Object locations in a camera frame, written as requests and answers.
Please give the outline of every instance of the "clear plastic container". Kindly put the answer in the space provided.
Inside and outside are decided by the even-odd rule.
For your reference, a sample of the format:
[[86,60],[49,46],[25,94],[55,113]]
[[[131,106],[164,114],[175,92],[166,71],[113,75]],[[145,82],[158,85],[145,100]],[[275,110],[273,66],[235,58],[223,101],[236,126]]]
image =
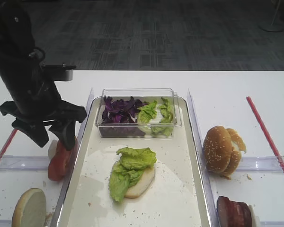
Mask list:
[[[114,123],[114,121],[111,121],[106,123],[104,119],[107,118],[107,116],[111,119],[111,112],[109,112],[109,115],[103,114],[103,112],[106,111],[105,98],[107,99],[109,97],[112,98],[110,101],[112,106],[116,105],[116,101],[119,100],[123,100],[124,102],[130,101],[131,97],[143,103],[157,101],[155,107],[157,112],[156,117],[150,119],[149,122],[141,122],[138,117],[139,113],[135,113],[134,117],[130,116],[131,122],[121,123],[122,121],[120,121],[120,123]],[[172,113],[172,119],[168,123],[164,123],[164,116],[162,116],[160,110],[160,106],[164,104],[164,99],[169,103],[169,113]],[[101,137],[170,137],[173,135],[173,128],[175,126],[181,126],[177,94],[169,88],[105,89],[102,92],[102,98],[97,112],[96,126],[99,129]]]

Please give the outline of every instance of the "stand base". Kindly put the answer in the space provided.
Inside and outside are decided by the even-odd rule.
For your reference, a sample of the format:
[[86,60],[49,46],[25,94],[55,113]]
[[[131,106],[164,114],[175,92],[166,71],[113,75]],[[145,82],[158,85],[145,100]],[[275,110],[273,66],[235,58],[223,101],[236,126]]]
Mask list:
[[259,28],[261,28],[263,31],[266,32],[282,32],[283,31],[283,26],[279,24],[268,24],[268,23],[262,23],[259,24]]

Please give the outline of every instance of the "gray carpet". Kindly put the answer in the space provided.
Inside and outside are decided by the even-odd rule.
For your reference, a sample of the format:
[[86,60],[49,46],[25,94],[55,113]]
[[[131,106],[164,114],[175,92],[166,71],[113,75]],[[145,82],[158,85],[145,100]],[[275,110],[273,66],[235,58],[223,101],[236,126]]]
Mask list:
[[80,70],[284,70],[270,0],[24,3],[46,64]]

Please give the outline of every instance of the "bun slice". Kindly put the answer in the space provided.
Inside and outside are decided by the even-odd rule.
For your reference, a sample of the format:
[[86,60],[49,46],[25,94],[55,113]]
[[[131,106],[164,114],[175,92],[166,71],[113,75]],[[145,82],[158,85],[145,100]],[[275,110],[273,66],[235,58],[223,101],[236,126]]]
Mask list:
[[22,194],[15,207],[12,227],[44,227],[46,200],[39,188],[31,188]]
[[139,197],[151,184],[154,176],[155,176],[155,169],[146,168],[138,183],[127,190],[125,197],[131,199]]
[[234,129],[215,126],[207,132],[204,152],[209,171],[229,177],[240,163],[241,151],[246,153],[246,146]]

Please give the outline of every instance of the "tomato slice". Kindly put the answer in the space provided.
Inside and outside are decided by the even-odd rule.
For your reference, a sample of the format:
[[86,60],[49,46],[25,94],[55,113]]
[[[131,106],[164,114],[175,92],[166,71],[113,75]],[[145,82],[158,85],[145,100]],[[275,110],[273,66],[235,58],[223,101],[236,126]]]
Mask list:
[[52,181],[60,181],[67,175],[70,168],[71,154],[77,149],[77,138],[75,147],[67,151],[63,144],[58,141],[56,154],[48,166],[48,178]]

